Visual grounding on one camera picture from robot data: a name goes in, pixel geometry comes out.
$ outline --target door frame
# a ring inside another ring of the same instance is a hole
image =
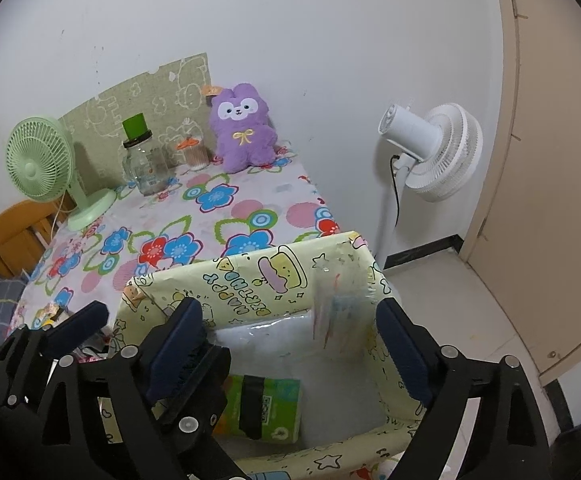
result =
[[[459,257],[466,263],[468,263],[469,257],[475,248],[477,238],[481,235],[482,228],[495,198],[497,186],[500,183],[504,171],[504,163],[506,162],[506,156],[508,154],[513,124],[515,122],[515,110],[517,108],[520,67],[520,41],[517,20],[520,18],[517,15],[515,0],[499,0],[499,4],[504,40],[502,99],[487,176],[485,177],[479,201],[477,202],[477,207],[475,208],[464,244],[462,245],[461,251],[459,251]],[[581,343],[561,358],[560,361],[552,365],[551,368],[541,373],[539,375],[539,382],[542,386],[545,386],[573,368],[580,361]]]

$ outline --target metal bolt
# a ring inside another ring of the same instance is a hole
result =
[[[59,366],[61,366],[62,368],[66,368],[67,366],[71,366],[74,360],[75,358],[72,355],[70,354],[64,355],[64,357],[62,357],[59,360]]]
[[[442,347],[442,355],[448,359],[455,359],[459,355],[459,350],[455,346],[445,345]]]
[[[120,354],[122,354],[124,359],[130,359],[131,357],[135,357],[138,352],[139,348],[137,348],[135,345],[128,345],[122,348]]]
[[[185,416],[179,421],[177,426],[184,433],[192,433],[193,431],[197,431],[197,428],[200,427],[200,423],[197,422],[197,419],[193,416]]]
[[[520,365],[520,360],[514,355],[507,355],[504,358],[504,362],[511,368],[517,368]]]

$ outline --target tile floor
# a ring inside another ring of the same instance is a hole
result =
[[[519,358],[535,393],[549,444],[559,434],[557,419],[539,385],[538,371],[526,347],[495,298],[477,274],[453,250],[432,254],[385,272],[397,288],[410,319],[423,325],[440,345],[452,344],[466,357],[499,361],[504,355]],[[477,399],[469,400],[461,431],[449,458],[456,477],[477,415]]]

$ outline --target table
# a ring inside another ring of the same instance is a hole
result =
[[[269,166],[226,174],[221,159],[174,170],[168,188],[144,197],[134,183],[81,232],[64,225],[30,276],[11,320],[39,328],[59,305],[106,303],[109,326],[133,276],[339,232],[288,142]]]

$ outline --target green tissue package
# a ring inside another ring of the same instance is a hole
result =
[[[260,431],[257,421],[252,416],[248,420],[248,414],[241,413],[242,396],[250,396],[250,399],[244,398],[244,405],[259,412],[258,393],[262,392],[261,437],[258,440],[273,444],[297,442],[301,401],[298,380],[230,375],[224,383],[224,390],[228,404],[219,417],[214,430],[216,434],[257,438]]]

